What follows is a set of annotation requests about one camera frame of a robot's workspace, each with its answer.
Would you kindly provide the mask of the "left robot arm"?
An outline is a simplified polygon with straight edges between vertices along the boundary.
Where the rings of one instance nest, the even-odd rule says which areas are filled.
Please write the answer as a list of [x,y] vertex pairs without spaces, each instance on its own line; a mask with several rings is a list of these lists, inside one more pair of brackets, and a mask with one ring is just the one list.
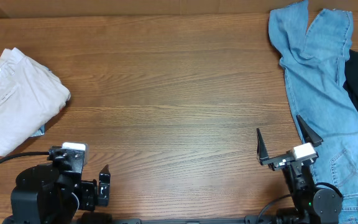
[[98,180],[82,179],[87,144],[65,142],[47,152],[48,163],[22,171],[11,193],[12,215],[4,223],[72,223],[78,210],[87,214],[109,204],[111,174],[105,165]]

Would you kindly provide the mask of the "beige shorts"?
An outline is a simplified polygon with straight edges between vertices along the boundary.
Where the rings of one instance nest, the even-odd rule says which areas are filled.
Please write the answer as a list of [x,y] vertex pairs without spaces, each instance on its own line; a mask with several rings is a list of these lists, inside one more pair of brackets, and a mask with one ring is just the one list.
[[[0,56],[0,156],[11,153],[42,125],[31,87],[31,77],[40,66],[17,48],[4,49]],[[48,122],[59,114],[60,105],[71,93],[51,70],[42,84]]]

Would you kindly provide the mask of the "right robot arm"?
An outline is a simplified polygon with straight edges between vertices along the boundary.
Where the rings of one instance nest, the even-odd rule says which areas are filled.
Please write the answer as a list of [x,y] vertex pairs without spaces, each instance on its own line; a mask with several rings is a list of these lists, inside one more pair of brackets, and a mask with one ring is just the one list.
[[[282,171],[289,194],[269,202],[258,215],[246,216],[245,223],[338,223],[342,208],[343,194],[337,187],[326,182],[313,180],[310,166],[316,161],[318,153],[315,147],[320,146],[323,139],[313,131],[304,119],[296,117],[305,143],[294,147],[286,153],[270,157],[265,146],[262,133],[257,130],[257,156],[262,166],[272,171]],[[265,212],[275,203],[291,198],[292,208],[281,208],[275,215]]]

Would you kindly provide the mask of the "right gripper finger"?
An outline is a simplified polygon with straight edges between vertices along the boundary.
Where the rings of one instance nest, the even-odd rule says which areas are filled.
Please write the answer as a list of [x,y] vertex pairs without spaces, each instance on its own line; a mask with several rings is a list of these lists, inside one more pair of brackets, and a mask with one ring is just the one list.
[[262,166],[269,160],[269,154],[259,128],[257,128],[257,158]]
[[322,137],[313,131],[300,115],[296,115],[296,121],[300,132],[300,138],[303,143],[311,143],[313,147],[318,147],[323,143]]

